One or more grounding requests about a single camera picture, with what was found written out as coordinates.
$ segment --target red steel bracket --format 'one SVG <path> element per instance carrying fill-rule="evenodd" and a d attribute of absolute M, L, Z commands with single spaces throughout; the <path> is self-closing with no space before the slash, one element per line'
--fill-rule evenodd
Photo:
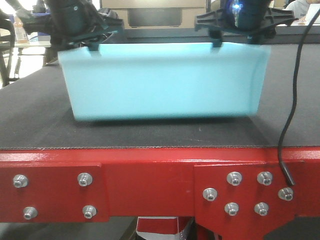
<path fill-rule="evenodd" d="M 78 175 L 89 173 L 92 184 L 80 186 Z M 28 178 L 27 187 L 13 185 L 15 175 Z M 91 222 L 84 218 L 84 206 L 94 206 L 95 222 L 107 222 L 109 210 L 105 182 L 99 165 L 0 167 L 0 222 Z M 23 211 L 33 207 L 38 215 L 24 219 Z"/>

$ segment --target floor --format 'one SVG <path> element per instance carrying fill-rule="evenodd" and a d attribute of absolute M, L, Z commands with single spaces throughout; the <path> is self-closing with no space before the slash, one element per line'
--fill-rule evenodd
<path fill-rule="evenodd" d="M 99 223 L 0 223 L 0 240 L 120 240 L 133 217 Z"/>

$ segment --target red metal frame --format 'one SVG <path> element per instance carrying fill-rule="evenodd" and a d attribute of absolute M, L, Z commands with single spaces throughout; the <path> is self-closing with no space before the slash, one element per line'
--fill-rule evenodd
<path fill-rule="evenodd" d="M 195 216 L 197 224 L 223 240 L 262 237 L 297 216 L 320 216 L 320 147 L 283 150 L 296 181 L 294 199 L 278 198 L 286 187 L 275 148 L 120 148 L 0 151 L 0 222 L 26 222 L 25 207 L 39 214 L 30 222 L 106 222 L 111 216 Z M 229 172 L 241 172 L 239 186 L 227 183 Z M 257 182 L 262 171 L 272 172 L 270 186 Z M 79 173 L 93 176 L 87 187 L 78 185 Z M 12 179 L 24 174 L 25 188 Z M 215 188 L 218 197 L 202 196 Z M 224 205 L 239 204 L 229 216 Z M 266 202 L 270 211 L 259 216 L 255 204 Z M 82 207 L 94 205 L 88 220 Z"/>

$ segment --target blue led light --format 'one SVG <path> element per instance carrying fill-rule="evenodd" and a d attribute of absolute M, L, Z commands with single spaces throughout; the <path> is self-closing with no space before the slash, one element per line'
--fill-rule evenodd
<path fill-rule="evenodd" d="M 234 5 L 232 5 L 232 8 L 234 9 L 234 10 L 240 10 L 241 8 L 243 7 L 243 5 L 242 4 L 234 4 Z"/>

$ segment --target person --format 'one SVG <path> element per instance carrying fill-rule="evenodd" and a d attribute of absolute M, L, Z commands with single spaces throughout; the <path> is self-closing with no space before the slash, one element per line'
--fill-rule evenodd
<path fill-rule="evenodd" d="M 320 4 L 320 0 L 295 0 L 289 3 L 285 10 L 293 11 L 295 18 L 304 20 L 310 4 Z"/>

